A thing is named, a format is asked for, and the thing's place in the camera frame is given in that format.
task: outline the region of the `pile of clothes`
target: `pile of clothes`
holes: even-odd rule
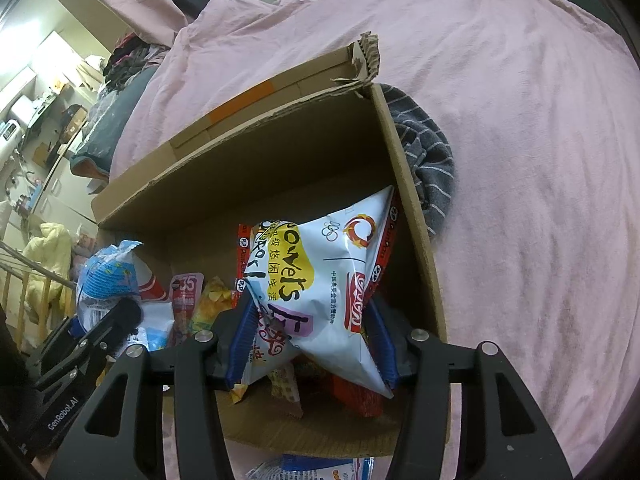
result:
[[[73,174],[109,180],[122,130],[168,51],[136,34],[120,41],[102,72],[105,83],[82,128],[82,143],[70,160]]]

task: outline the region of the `white appliance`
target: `white appliance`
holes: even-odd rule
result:
[[[0,168],[9,160],[9,156],[18,147],[22,140],[24,130],[18,121],[9,119],[0,129]]]
[[[33,115],[36,113],[36,104],[26,95],[21,95],[14,103],[9,111],[9,117],[20,123],[20,126],[26,128],[31,122]]]

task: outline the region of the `pink bedsheet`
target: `pink bedsheet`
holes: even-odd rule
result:
[[[211,0],[140,99],[112,178],[366,30],[378,81],[411,95],[454,153],[434,245],[450,341],[502,347],[577,473],[640,376],[640,75],[593,16],[564,0]],[[454,468],[447,451],[444,478]]]

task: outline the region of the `chip bag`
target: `chip bag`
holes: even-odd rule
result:
[[[143,344],[149,351],[164,348],[174,325],[174,313],[167,294],[133,249],[140,242],[123,240],[89,258],[78,277],[78,321],[88,332],[106,316],[121,298],[135,300],[142,321],[127,341],[112,354],[118,356],[128,344]]]
[[[388,262],[397,219],[389,186],[305,224],[260,225],[243,277],[262,315],[258,334],[282,334],[282,349],[273,356],[280,359],[269,359],[263,369],[280,367],[281,354],[290,360],[298,350],[339,377],[393,396],[361,330],[362,310]]]
[[[215,276],[205,285],[189,322],[189,334],[209,330],[218,314],[232,307],[231,291]]]
[[[233,307],[236,306],[238,298],[246,287],[244,270],[249,259],[250,248],[255,244],[256,237],[267,229],[265,224],[270,224],[270,222],[263,222],[253,228],[241,224],[238,228],[238,268],[232,300]],[[258,308],[258,330],[255,333],[254,344],[242,375],[241,384],[236,384],[236,388],[232,391],[234,403],[242,399],[249,384],[255,383],[270,372],[283,367],[297,355],[300,355],[300,350],[289,342],[280,322],[275,319],[267,319]]]

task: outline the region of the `olympic rings logo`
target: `olympic rings logo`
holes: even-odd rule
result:
[[[325,222],[324,228],[322,228],[322,236],[324,236],[329,242],[335,242],[338,239],[339,230],[340,224],[338,224],[338,222]]]

